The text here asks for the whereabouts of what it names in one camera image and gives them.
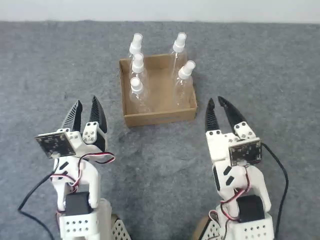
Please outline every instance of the robotic arm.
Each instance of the robotic arm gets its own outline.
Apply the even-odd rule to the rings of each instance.
[[[211,98],[205,116],[205,135],[212,161],[216,190],[223,198],[209,216],[213,231],[201,239],[274,239],[271,202],[262,172],[254,165],[262,160],[261,140],[229,101],[219,96],[232,132],[222,133]]]
[[[75,240],[131,240],[123,222],[112,217],[110,203],[100,199],[100,175],[94,165],[110,163],[115,156],[107,152],[107,121],[101,104],[94,96],[89,122],[81,133],[82,104],[78,100],[61,128],[40,134],[35,139],[49,158],[54,159],[51,182],[57,192],[57,212],[61,238]],[[105,162],[97,161],[105,156]],[[80,191],[80,186],[88,186]]]

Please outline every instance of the bottle cap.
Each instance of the bottle cap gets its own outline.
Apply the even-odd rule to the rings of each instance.
[[[137,53],[141,52],[142,38],[143,38],[143,36],[140,33],[135,33],[133,35],[133,39],[132,39],[132,42],[129,47],[129,52],[131,54],[137,54]]]
[[[184,50],[186,45],[186,38],[187,38],[187,35],[184,32],[180,32],[178,34],[178,37],[176,38],[173,44],[173,50],[176,53],[181,53]]]
[[[194,61],[187,61],[186,64],[182,68],[180,68],[178,72],[179,78],[181,79],[189,78],[195,67],[196,67],[196,63]]]
[[[131,83],[132,92],[134,92],[135,94],[140,94],[144,90],[144,86],[140,81],[140,78],[135,76],[131,78],[130,83]]]
[[[144,71],[144,55],[140,52],[133,56],[132,71],[137,74]]]

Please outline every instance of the gray carpet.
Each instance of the gray carpet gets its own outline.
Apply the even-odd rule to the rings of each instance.
[[[118,59],[133,33],[143,33],[146,55],[168,52],[187,33],[198,112],[193,122],[127,128],[122,116]],[[320,26],[187,22],[0,23],[0,239],[48,239],[17,213],[26,193],[51,171],[34,136],[60,127],[80,99],[83,122],[96,95],[108,122],[116,162],[98,165],[101,194],[133,240],[189,239],[220,198],[205,139],[210,97],[221,95],[247,118],[285,165],[290,186],[279,239],[320,236]],[[217,117],[229,132],[221,107]],[[264,151],[258,166],[275,224],[284,177]],[[25,208],[55,237],[56,193],[49,182]]]

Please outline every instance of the clear plastic bottle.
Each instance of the clear plastic bottle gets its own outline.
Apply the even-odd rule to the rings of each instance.
[[[186,50],[187,35],[184,32],[180,32],[173,43],[170,50],[170,77],[174,78],[177,72],[187,62],[187,50]]]
[[[191,73],[195,67],[196,64],[194,61],[187,61],[175,76],[173,100],[178,109],[190,107],[190,98],[193,92]]]
[[[133,57],[131,66],[131,73],[129,79],[139,78],[145,89],[149,89],[148,73],[144,65],[144,55],[142,53],[136,53]]]
[[[129,69],[131,69],[132,62],[134,61],[134,55],[138,53],[142,53],[141,47],[142,47],[142,39],[143,36],[141,33],[135,33],[133,35],[132,42],[130,43],[129,47]]]
[[[144,88],[138,77],[131,78],[130,84],[130,100],[134,105],[135,112],[138,114],[150,113],[152,109],[150,107],[148,90]]]

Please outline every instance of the open cardboard box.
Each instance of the open cardboard box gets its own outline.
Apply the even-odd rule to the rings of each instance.
[[[190,121],[196,117],[197,100],[195,90],[190,98],[190,108],[177,109],[173,104],[173,81],[169,78],[170,55],[146,56],[144,67],[149,78],[149,101],[152,112],[136,113],[130,100],[129,60],[120,59],[122,109],[128,127]]]

